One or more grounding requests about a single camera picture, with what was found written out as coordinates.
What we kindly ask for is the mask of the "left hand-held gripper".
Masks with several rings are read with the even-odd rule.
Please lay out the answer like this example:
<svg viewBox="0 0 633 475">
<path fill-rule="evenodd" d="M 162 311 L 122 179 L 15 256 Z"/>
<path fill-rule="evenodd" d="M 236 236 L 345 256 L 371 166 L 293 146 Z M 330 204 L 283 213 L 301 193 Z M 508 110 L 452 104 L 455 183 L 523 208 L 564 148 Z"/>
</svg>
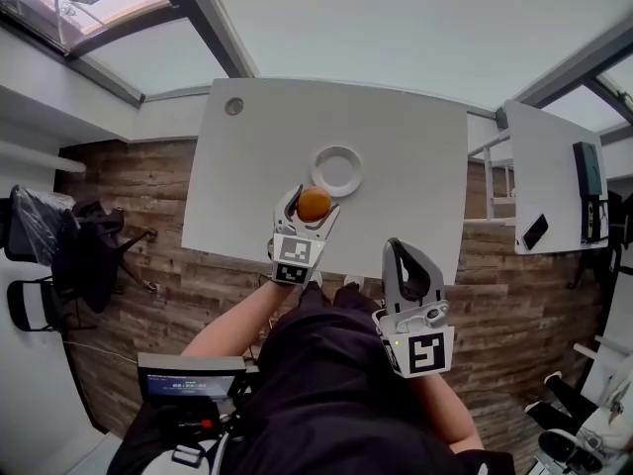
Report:
<svg viewBox="0 0 633 475">
<path fill-rule="evenodd" d="M 340 214 L 340 206 L 333 204 L 322 219 L 308 224 L 306 233 L 298 233 L 294 216 L 302 191 L 302 184 L 292 188 L 274 209 L 274 233 L 268 250 L 272 263 L 271 280 L 279 284 L 306 286 L 311 281 L 325 240 Z"/>
</svg>

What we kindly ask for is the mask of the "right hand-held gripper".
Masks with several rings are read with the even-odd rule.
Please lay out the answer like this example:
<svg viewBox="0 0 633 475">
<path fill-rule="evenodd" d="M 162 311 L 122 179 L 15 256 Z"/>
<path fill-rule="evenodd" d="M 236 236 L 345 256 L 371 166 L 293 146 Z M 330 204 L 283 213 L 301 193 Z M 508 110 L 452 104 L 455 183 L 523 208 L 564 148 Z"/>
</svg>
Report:
<svg viewBox="0 0 633 475">
<path fill-rule="evenodd" d="M 385 309 L 372 315 L 394 372 L 406 379 L 451 369 L 455 328 L 447 323 L 443 275 L 420 249 L 395 237 L 382 254 Z M 401 312 L 401 296 L 404 300 Z"/>
</svg>

